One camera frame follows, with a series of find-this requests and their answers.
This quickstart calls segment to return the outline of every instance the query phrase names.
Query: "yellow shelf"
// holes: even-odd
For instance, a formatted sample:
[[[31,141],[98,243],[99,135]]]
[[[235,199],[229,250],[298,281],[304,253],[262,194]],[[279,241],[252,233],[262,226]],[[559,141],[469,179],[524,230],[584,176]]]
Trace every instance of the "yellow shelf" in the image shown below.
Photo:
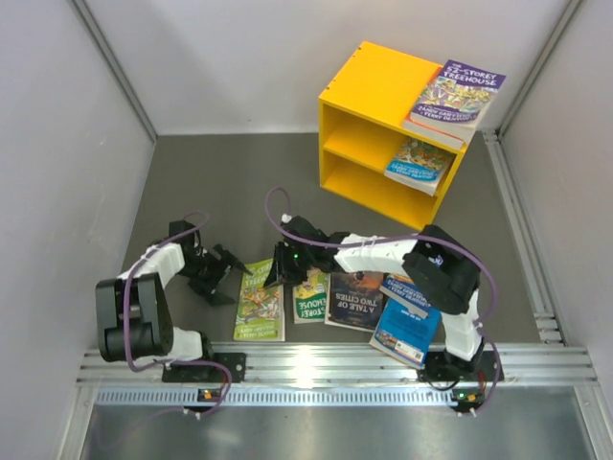
[[[319,172],[326,190],[421,230],[431,223],[467,146],[450,149],[402,127],[440,64],[363,42],[319,97]],[[435,196],[383,175],[407,136],[455,153]]]
[[[401,222],[431,219],[436,198],[340,159],[322,187]]]

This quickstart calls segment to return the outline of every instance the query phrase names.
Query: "book cover illustration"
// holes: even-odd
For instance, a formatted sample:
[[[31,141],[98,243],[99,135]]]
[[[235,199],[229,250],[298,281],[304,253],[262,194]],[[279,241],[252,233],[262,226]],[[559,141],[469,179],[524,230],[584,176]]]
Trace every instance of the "book cover illustration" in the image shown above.
[[[493,99],[504,80],[504,75],[448,60],[425,87],[412,112],[442,122],[471,122]]]
[[[310,323],[324,321],[328,303],[328,273],[311,269],[308,279],[294,287],[294,322]]]
[[[272,259],[246,267],[240,283],[234,340],[283,340],[283,286],[264,288]]]
[[[326,324],[374,331],[383,311],[382,273],[331,273]]]
[[[425,318],[432,308],[408,276],[388,275],[381,284],[381,292],[400,302],[420,318]]]
[[[452,154],[409,138],[402,144],[387,171],[422,182],[432,182],[446,171],[452,161]]]
[[[423,367],[441,313],[432,309],[420,318],[394,299],[388,300],[371,345],[418,369]]]

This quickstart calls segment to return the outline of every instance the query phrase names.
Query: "blue book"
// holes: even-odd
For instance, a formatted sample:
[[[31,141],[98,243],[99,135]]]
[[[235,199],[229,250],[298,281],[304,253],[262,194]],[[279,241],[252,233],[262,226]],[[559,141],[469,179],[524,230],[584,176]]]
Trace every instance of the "blue book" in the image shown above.
[[[432,308],[408,276],[390,274],[385,278],[379,290],[420,318],[427,317]]]
[[[388,165],[385,175],[434,196],[453,158],[451,153],[409,137]]]
[[[369,342],[373,347],[417,369],[423,369],[441,312],[431,309],[420,318],[394,299],[389,299]]]

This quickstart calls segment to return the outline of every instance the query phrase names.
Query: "white wall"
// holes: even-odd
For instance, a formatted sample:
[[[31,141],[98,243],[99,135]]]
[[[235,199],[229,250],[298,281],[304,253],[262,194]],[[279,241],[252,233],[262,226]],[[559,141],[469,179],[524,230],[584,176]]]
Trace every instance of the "white wall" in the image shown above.
[[[158,132],[312,131],[362,40],[508,75],[498,127],[566,0],[88,0]]]
[[[0,25],[0,458],[48,459],[152,145],[67,1]]]
[[[519,112],[505,147],[570,338],[613,407],[613,3],[589,0]]]

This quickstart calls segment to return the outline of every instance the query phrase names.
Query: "shelf board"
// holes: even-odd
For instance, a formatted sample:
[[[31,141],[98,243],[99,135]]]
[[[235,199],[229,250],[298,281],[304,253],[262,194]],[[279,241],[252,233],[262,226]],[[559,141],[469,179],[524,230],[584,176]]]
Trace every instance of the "shelf board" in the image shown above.
[[[425,85],[440,64],[363,42],[320,95],[324,104],[370,120],[400,134],[464,155],[402,127]]]
[[[347,160],[336,162],[322,187],[418,230],[432,221],[435,197]]]
[[[324,143],[324,149],[360,166],[384,173],[407,136],[344,114]]]

